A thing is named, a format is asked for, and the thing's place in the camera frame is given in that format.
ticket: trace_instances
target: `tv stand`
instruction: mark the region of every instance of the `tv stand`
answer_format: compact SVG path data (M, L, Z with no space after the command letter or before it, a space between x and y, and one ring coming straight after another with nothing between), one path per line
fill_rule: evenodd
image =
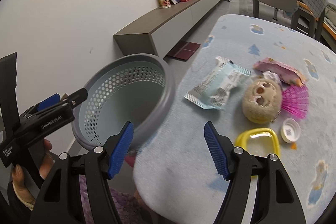
M113 37L124 55L149 53L164 57L220 0L190 0L156 8Z

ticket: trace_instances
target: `purple fuzzy clothing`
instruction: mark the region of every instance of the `purple fuzzy clothing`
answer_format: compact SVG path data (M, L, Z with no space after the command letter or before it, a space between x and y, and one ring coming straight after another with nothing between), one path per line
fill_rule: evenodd
M85 176L79 176L79 185L86 224L95 224L87 194ZM133 196L120 193L115 189L110 188L110 191L122 224L143 224L140 215L140 206L137 200Z

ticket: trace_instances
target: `metal screw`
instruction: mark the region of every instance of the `metal screw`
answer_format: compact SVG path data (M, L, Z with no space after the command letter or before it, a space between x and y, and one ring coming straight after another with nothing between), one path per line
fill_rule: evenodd
M97 146L94 149L95 153L102 153L103 151L104 151L104 147L102 147L102 146Z
M59 158L60 158L61 160L65 160L67 157L68 157L68 154L67 154L67 153L62 153L61 155L59 155Z
M270 158L271 160L273 160L273 161L277 161L277 160L278 160L278 156L275 155L275 154L271 154L271 155L269 155L269 158Z
M236 154L242 154L244 150L241 147L235 147L233 150Z

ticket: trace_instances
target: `plastic snack package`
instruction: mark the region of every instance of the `plastic snack package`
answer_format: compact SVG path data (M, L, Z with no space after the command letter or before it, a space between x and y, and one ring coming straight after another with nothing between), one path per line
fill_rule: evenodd
M251 75L251 71L217 56L216 67L184 97L204 109L224 110L230 90Z
M297 69L272 58L266 57L253 65L254 69L260 71L271 71L276 73L280 80L290 85L303 86L307 79Z

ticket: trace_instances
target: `pink wrapper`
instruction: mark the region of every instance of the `pink wrapper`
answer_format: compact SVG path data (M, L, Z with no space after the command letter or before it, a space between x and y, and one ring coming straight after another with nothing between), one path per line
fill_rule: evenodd
M262 72L269 70L270 72L276 73L279 75L281 81L290 85L303 86L306 81L306 78L297 69L269 57L255 63L253 68Z

